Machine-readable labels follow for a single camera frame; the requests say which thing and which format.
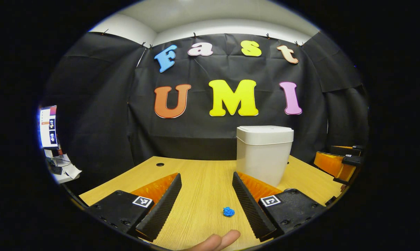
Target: table surface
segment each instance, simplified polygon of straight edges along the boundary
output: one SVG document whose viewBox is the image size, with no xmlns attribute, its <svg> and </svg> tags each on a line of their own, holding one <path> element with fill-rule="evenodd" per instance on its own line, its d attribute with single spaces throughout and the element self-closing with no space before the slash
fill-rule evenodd
<svg viewBox="0 0 420 251">
<path fill-rule="evenodd" d="M 288 162 L 278 189 L 298 189 L 322 205 L 332 196 L 340 195 L 342 184 L 333 181 L 332 176 L 292 156 Z M 235 170 L 236 160 L 151 157 L 116 178 L 81 194 L 80 198 L 90 206 L 116 190 L 132 192 L 159 178 L 180 173 L 181 191 L 153 244 L 180 250 L 192 247 L 212 234 L 222 236 L 229 230 L 236 229 L 241 232 L 241 237 L 224 250 L 240 250 L 261 242 L 255 238 L 232 187 Z M 223 208 L 228 206 L 235 211 L 235 215 L 230 218 L 223 216 Z"/>
</svg>

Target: blue letter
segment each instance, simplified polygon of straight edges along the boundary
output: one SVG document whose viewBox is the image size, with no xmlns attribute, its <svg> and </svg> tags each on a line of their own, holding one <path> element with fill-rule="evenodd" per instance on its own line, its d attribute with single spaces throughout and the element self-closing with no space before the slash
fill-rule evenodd
<svg viewBox="0 0 420 251">
<path fill-rule="evenodd" d="M 176 48 L 177 46 L 170 45 L 170 47 L 161 51 L 161 53 L 157 54 L 156 57 L 154 57 L 154 59 L 157 59 L 159 64 L 161 65 L 161 69 L 159 70 L 161 73 L 173 66 L 174 61 L 170 61 L 169 59 L 174 59 L 176 57 L 176 54 L 172 51 Z"/>
</svg>

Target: computer monitor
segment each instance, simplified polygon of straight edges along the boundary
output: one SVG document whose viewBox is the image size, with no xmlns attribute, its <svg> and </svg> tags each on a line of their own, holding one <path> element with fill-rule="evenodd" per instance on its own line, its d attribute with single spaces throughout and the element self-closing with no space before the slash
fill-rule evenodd
<svg viewBox="0 0 420 251">
<path fill-rule="evenodd" d="M 40 108 L 38 130 L 40 134 L 40 146 L 43 149 L 57 150 L 59 148 L 55 120 L 56 111 L 57 105 Z"/>
</svg>

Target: pink letter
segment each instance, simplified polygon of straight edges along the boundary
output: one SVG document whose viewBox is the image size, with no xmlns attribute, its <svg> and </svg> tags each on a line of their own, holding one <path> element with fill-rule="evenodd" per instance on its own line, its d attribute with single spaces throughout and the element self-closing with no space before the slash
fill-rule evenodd
<svg viewBox="0 0 420 251">
<path fill-rule="evenodd" d="M 288 115 L 301 114 L 303 111 L 298 106 L 298 100 L 296 99 L 296 93 L 295 93 L 296 84 L 292 82 L 281 82 L 280 87 L 285 91 L 285 97 L 286 97 L 285 113 Z"/>
</svg>

